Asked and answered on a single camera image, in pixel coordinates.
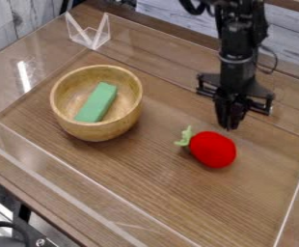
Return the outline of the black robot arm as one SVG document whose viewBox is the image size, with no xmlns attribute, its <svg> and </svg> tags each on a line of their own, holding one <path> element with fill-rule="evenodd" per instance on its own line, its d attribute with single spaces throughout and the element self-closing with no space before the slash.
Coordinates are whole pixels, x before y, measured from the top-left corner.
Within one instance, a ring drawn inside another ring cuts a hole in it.
<svg viewBox="0 0 299 247">
<path fill-rule="evenodd" d="M 275 93 L 256 81 L 258 52 L 268 37 L 264 0 L 179 0 L 191 15 L 215 18 L 220 72 L 199 73 L 196 93 L 212 98 L 219 125 L 236 129 L 247 111 L 270 115 Z"/>
</svg>

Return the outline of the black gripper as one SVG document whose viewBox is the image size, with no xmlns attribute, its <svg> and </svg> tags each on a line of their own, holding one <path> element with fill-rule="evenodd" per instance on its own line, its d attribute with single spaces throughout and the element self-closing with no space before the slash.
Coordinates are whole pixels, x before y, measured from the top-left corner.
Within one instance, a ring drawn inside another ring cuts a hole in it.
<svg viewBox="0 0 299 247">
<path fill-rule="evenodd" d="M 228 98 L 214 96 L 219 88 L 224 89 L 232 95 L 244 96 L 250 99 L 250 107 L 243 102 L 235 102 L 231 106 L 231 100 Z M 224 129 L 236 129 L 239 127 L 248 109 L 268 116 L 272 112 L 272 102 L 276 97 L 275 93 L 262 86 L 255 78 L 243 84 L 232 82 L 222 86 L 220 75 L 215 73 L 198 74 L 196 93 L 200 96 L 214 97 L 216 118 Z"/>
</svg>

